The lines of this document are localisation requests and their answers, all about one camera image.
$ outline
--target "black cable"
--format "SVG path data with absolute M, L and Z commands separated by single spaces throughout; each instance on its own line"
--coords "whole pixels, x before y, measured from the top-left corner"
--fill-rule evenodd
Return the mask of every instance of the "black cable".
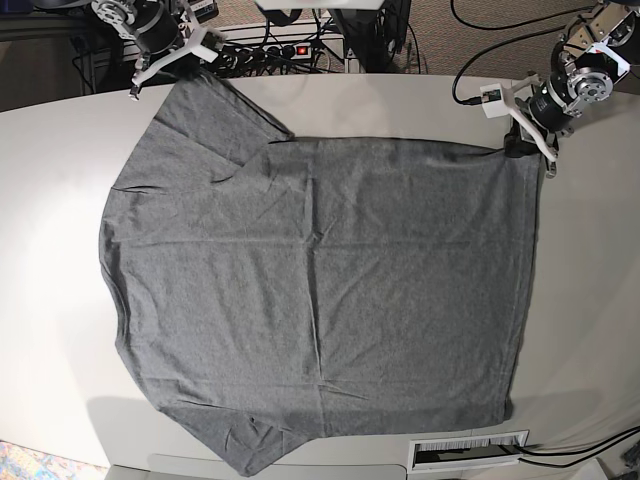
M 225 42 L 225 43 L 226 43 L 227 45 L 233 45 L 234 47 L 241 47 L 241 48 L 248 48 L 248 49 L 251 49 L 251 50 L 258 50 L 258 48 L 256 48 L 256 47 L 247 46 L 247 45 L 244 45 L 244 44 L 242 44 L 242 43 L 229 42 L 229 41 L 227 41 L 227 42 Z M 308 68 L 309 70 L 313 70 L 313 71 L 316 71 L 316 72 L 318 72 L 318 73 L 322 73 L 322 72 L 327 72 L 327 73 L 339 73 L 339 72 L 335 72 L 335 71 L 333 71 L 333 70 L 327 70 L 327 69 L 325 69 L 325 68 L 320 68 L 320 67 L 313 67 L 313 66 L 311 66 L 311 65 L 305 65 L 304 63 L 296 62 L 296 61 L 293 61 L 293 60 L 288 60 L 288 59 L 286 59 L 286 58 L 281 57 L 280 55 L 273 55 L 272 53 L 269 53 L 269 52 L 264 52 L 264 54 L 265 54 L 267 57 L 277 58 L 277 59 L 278 59 L 278 60 L 280 60 L 281 62 L 289 63 L 289 64 L 291 64 L 291 65 L 296 65 L 297 67 Z
M 573 450 L 573 451 L 533 452 L 531 450 L 527 450 L 526 448 L 522 448 L 519 445 L 512 445 L 512 447 L 515 448 L 516 450 L 518 450 L 521 453 L 526 453 L 527 455 L 532 455 L 534 457 L 566 457 L 568 455 L 582 455 L 583 453 L 592 452 L 593 450 L 596 450 L 596 449 L 606 445 L 607 443 L 616 440 L 617 438 L 623 437 L 623 436 L 625 436 L 627 434 L 635 435 L 636 433 L 640 433 L 640 425 L 638 425 L 636 427 L 629 428 L 629 429 L 625 430 L 624 432 L 617 433 L 616 435 L 613 435 L 613 436 L 601 441 L 600 443 L 592 445 L 591 447 L 583 448 L 581 450 Z
M 574 460 L 573 462 L 565 463 L 565 464 L 562 464 L 562 465 L 558 465 L 558 464 L 555 464 L 555 463 L 534 462 L 532 460 L 527 460 L 526 458 L 521 458 L 520 461 L 523 462 L 523 463 L 528 463 L 529 465 L 536 465 L 538 467 L 569 468 L 569 467 L 573 467 L 574 465 L 578 465 L 579 463 L 582 463 L 585 460 L 589 460 L 590 458 L 597 457 L 601 453 L 609 450 L 611 447 L 614 447 L 617 444 L 619 444 L 620 442 L 623 442 L 623 441 L 633 437 L 636 433 L 638 433 L 638 432 L 633 432 L 633 433 L 631 433 L 629 435 L 626 435 L 626 436 L 618 439 L 617 441 L 613 442 L 611 445 L 607 445 L 606 447 L 601 448 L 600 450 L 597 450 L 597 451 L 595 451 L 595 452 L 593 452 L 593 453 L 591 453 L 589 455 L 586 455 L 586 456 L 581 457 L 581 458 L 579 458 L 577 460 Z
M 504 26 L 500 26 L 500 27 L 486 27 L 484 25 L 475 25 L 475 24 L 467 22 L 466 20 L 461 18 L 460 15 L 458 15 L 458 12 L 456 11 L 455 0 L 451 0 L 450 6 L 451 6 L 451 14 L 461 24 L 463 24 L 463 25 L 465 25 L 467 27 L 470 27 L 470 28 L 475 28 L 476 30 L 484 30 L 484 31 L 489 31 L 489 32 L 497 31 L 497 30 L 510 30 L 512 28 L 524 27 L 525 25 L 531 25 L 532 23 L 542 22 L 544 20 L 549 20 L 551 18 L 560 17 L 562 15 L 568 15 L 569 13 L 583 12 L 583 11 L 586 11 L 586 10 L 591 10 L 593 8 L 593 6 L 584 6 L 584 7 L 579 7 L 579 8 L 572 8 L 570 10 L 564 10 L 562 12 L 554 13 L 553 15 L 547 15 L 545 17 L 534 18 L 532 20 L 526 20 L 524 22 L 514 23 L 512 25 L 504 25 Z
M 279 46 L 280 48 L 282 48 L 282 47 L 283 47 L 282 42 L 281 42 L 280 40 L 278 40 L 278 38 L 277 38 L 273 33 L 269 32 L 269 36 L 270 36 L 271 38 L 273 38 L 273 40 L 278 44 L 278 46 Z
M 418 47 L 418 39 L 416 38 L 416 32 L 413 31 L 413 27 L 409 23 L 409 19 L 408 18 L 402 17 L 398 12 L 396 12 L 395 8 L 394 9 L 389 9 L 389 11 L 391 13 L 393 13 L 398 19 L 401 19 L 404 23 L 407 24 L 407 27 L 409 27 L 409 30 L 411 31 L 411 36 L 413 37 L 413 43 L 416 46 L 416 55 L 418 56 L 418 75 L 421 75 L 422 74 L 422 60 L 420 58 L 420 47 Z
M 323 52 L 322 50 L 320 50 L 319 52 L 316 53 L 316 58 L 313 60 L 313 63 L 312 63 L 314 68 L 318 68 L 318 62 L 320 61 L 320 57 L 322 57 L 323 55 L 325 57 L 327 56 L 327 54 L 325 52 Z
M 496 50 L 500 47 L 504 47 L 505 45 L 520 42 L 522 40 L 527 40 L 529 38 L 541 37 L 543 35 L 548 35 L 550 33 L 559 32 L 560 30 L 564 30 L 564 26 L 548 28 L 546 30 L 541 30 L 539 32 L 534 32 L 534 33 L 527 33 L 525 35 L 520 35 L 519 37 L 514 37 L 509 40 L 504 40 L 500 43 L 496 43 L 495 45 L 487 47 L 484 50 L 481 50 L 480 52 L 476 53 L 473 57 L 469 59 L 469 61 L 467 61 L 467 63 L 463 65 L 463 67 L 460 69 L 460 71 L 456 75 L 456 78 L 453 80 L 453 85 L 451 85 L 451 96 L 453 97 L 455 102 L 459 105 L 480 105 L 482 103 L 482 98 L 479 96 L 467 98 L 466 100 L 460 100 L 457 94 L 458 82 L 460 82 L 460 79 L 462 78 L 462 75 L 464 75 L 464 72 L 466 72 L 469 69 L 469 67 L 475 63 L 476 60 L 478 60 L 483 55 L 486 55 L 487 53 L 492 52 L 493 50 Z
M 316 15 L 315 8 L 311 9 L 311 13 L 313 14 L 313 20 L 316 22 L 316 38 L 320 40 L 320 29 L 321 29 L 320 19 L 318 18 L 318 15 Z
M 384 67 L 384 71 L 385 72 L 389 72 L 389 67 L 393 64 L 393 59 L 396 58 L 396 49 L 393 49 L 393 52 L 391 52 L 391 58 L 389 59 L 389 62 L 387 63 L 387 65 L 385 65 Z
M 262 48 L 267 44 L 267 40 L 269 40 L 269 35 L 271 35 L 271 22 L 267 18 L 265 26 L 264 26 L 264 37 L 262 38 L 262 42 L 260 42 L 260 47 Z
M 34 12 L 41 12 L 41 13 L 48 13 L 49 15 L 60 15 L 63 17 L 70 17 L 71 15 L 69 15 L 69 12 L 71 11 L 71 8 L 60 8 L 60 9 L 48 9 L 48 8 L 40 8 L 40 7 L 33 7 L 33 11 Z
M 308 42 L 308 41 L 310 41 L 313 37 L 315 37 L 315 36 L 319 36 L 319 35 L 322 35 L 322 34 L 324 33 L 324 31 L 325 31 L 325 30 L 327 30 L 329 27 L 331 27 L 331 26 L 333 25 L 333 24 L 332 24 L 332 22 L 333 22 L 333 19 L 329 19 L 329 20 L 327 20 L 327 21 L 324 23 L 324 25 L 322 25 L 322 28 L 320 28 L 320 31 L 319 31 L 319 32 L 318 32 L 318 31 L 316 31 L 315 33 L 312 33 L 311 35 L 309 35 L 309 36 L 308 36 L 308 37 L 306 37 L 306 38 L 303 38 L 302 40 L 297 40 L 297 41 L 295 41 L 295 42 L 291 42 L 291 43 L 289 43 L 289 42 L 287 42 L 287 41 L 285 40 L 284 42 L 286 42 L 286 43 L 287 43 L 287 45 L 292 45 L 292 46 L 294 46 L 294 45 L 298 45 L 298 44 L 300 44 L 300 43 Z M 274 40 L 275 40 L 279 45 L 282 45 L 282 44 L 283 44 L 283 41 L 282 41 L 282 40 L 280 40 L 280 39 L 278 39 L 275 35 L 273 35 L 273 33 L 269 32 L 269 36 L 270 36 L 271 38 L 273 38 L 273 39 L 274 39 Z
M 82 70 L 80 70 L 80 67 L 76 64 L 76 62 L 78 60 L 80 60 L 81 58 L 83 58 L 84 55 L 78 55 L 77 57 L 74 57 L 73 59 L 71 59 L 71 64 L 73 65 L 73 68 L 76 69 L 76 71 L 78 72 L 78 74 L 80 75 L 80 78 L 82 79 L 82 82 L 89 87 L 89 91 L 93 94 L 95 93 L 93 90 L 93 85 L 91 85 L 91 83 L 89 82 L 89 80 L 87 80 L 84 76 L 84 73 L 82 73 Z
M 581 457 L 577 460 L 574 460 L 573 462 L 569 462 L 569 463 L 564 463 L 564 464 L 557 464 L 557 463 L 544 463 L 544 462 L 534 462 L 533 460 L 527 460 L 526 458 L 520 458 L 519 461 L 522 463 L 526 463 L 528 465 L 535 465 L 537 467 L 548 467 L 548 468 L 557 468 L 557 469 L 563 469 L 563 468 L 570 468 L 573 467 L 575 465 L 578 465 L 579 463 L 584 462 L 585 460 L 589 460 L 593 457 L 597 457 L 598 455 L 600 455 L 603 452 L 606 452 L 607 450 L 609 450 L 610 448 L 618 445 L 619 443 L 633 437 L 634 435 L 640 433 L 640 428 L 639 427 L 634 427 L 631 428 L 629 430 L 626 430 L 625 432 L 621 432 L 618 433 L 617 435 L 614 435 L 613 437 L 610 437 L 602 442 L 600 442 L 597 445 L 594 445 L 592 447 L 589 447 L 587 449 L 583 449 L 583 450 L 576 450 L 576 452 L 587 452 L 587 451 L 592 451 L 596 448 L 598 448 L 599 446 L 605 445 L 609 442 L 611 442 L 612 440 L 616 439 L 617 440 L 607 446 L 605 446 L 604 448 L 601 448 L 600 450 L 597 450 L 589 455 L 586 455 L 584 457 Z M 514 452 L 510 452 L 507 448 L 505 448 L 503 445 L 499 445 L 500 449 L 509 454 L 509 455 L 513 455 Z M 511 447 L 513 447 L 516 451 L 520 451 L 521 453 L 525 453 L 525 454 L 531 454 L 533 452 L 529 452 L 528 450 L 523 449 L 522 447 L 519 447 L 518 445 L 511 445 Z M 533 453 L 534 455 L 538 455 L 538 456 L 563 456 L 563 455 L 576 455 L 576 453 L 572 453 L 572 452 L 553 452 L 553 453 L 538 453 L 535 452 Z
M 581 52 L 584 52 L 584 50 L 585 50 L 584 48 L 579 47 L 579 46 L 577 46 L 577 45 L 573 45 L 573 44 L 571 44 L 571 43 L 565 43 L 565 45 L 564 45 L 564 46 L 565 46 L 565 47 L 570 47 L 570 48 L 575 48 L 576 50 L 580 50 Z

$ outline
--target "t-shirt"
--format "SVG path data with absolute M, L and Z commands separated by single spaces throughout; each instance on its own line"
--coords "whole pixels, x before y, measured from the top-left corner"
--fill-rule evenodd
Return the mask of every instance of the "t-shirt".
M 539 158 L 295 139 L 209 74 L 178 83 L 111 189 L 117 349 L 241 475 L 309 440 L 505 419 Z

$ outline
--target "white table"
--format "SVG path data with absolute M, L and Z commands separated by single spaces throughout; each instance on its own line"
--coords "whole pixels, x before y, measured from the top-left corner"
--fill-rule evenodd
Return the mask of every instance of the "white table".
M 465 79 L 461 94 L 490 82 Z M 447 77 L 234 84 L 299 136 L 500 147 L 508 127 L 504 118 L 486 120 L 479 107 L 456 106 Z M 109 187 L 168 91 L 144 89 L 139 103 L 118 92 L 0 114 L 0 439 L 143 469 L 162 464 L 163 455 L 217 460 L 155 412 L 129 378 L 113 346 L 116 314 L 97 259 Z M 531 442 L 574 445 L 640 423 L 640 98 L 615 95 L 589 117 L 563 142 L 558 177 L 542 187 L 514 417 L 479 432 L 530 429 Z M 316 440 L 280 463 L 405 465 L 408 440 L 430 437 Z M 605 455 L 613 470 L 629 444 Z M 221 462 L 207 469 L 232 478 Z M 567 477 L 519 465 L 464 478 L 543 475 Z

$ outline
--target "t-shirt sleeve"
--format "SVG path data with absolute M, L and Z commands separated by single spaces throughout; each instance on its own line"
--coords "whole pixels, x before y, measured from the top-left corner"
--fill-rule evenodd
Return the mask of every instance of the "t-shirt sleeve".
M 173 87 L 114 188 L 143 193 L 206 188 L 233 177 L 269 143 L 292 137 L 229 83 L 203 71 Z
M 227 408 L 175 404 L 159 410 L 244 477 L 255 475 L 309 441 Z

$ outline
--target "carpet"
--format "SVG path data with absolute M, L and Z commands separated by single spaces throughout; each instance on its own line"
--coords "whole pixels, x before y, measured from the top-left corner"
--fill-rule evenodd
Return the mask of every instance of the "carpet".
M 456 0 L 456 8 L 467 21 L 499 26 L 594 3 L 593 0 Z M 565 25 L 572 17 L 565 15 L 526 27 L 486 32 L 459 24 L 451 15 L 449 0 L 412 0 L 411 5 L 410 23 L 422 62 L 423 65 L 426 62 L 428 72 L 433 75 L 455 75 L 471 56 L 483 48 L 525 33 Z M 214 27 L 264 21 L 253 0 L 218 0 L 218 7 L 220 15 L 210 23 Z M 309 10 L 303 10 L 303 18 L 305 16 L 311 16 Z M 409 34 L 407 44 L 410 49 L 412 42 Z M 466 75 L 517 79 L 526 77 L 531 70 L 547 75 L 551 49 L 556 42 L 557 34 L 549 34 L 502 47 L 478 60 Z M 398 55 L 396 64 L 401 70 L 403 62 L 406 62 L 404 56 Z M 409 70 L 409 73 L 417 73 L 415 62 Z M 640 80 L 629 75 L 616 89 L 640 93 Z
M 0 441 L 0 480 L 103 480 L 107 469 Z

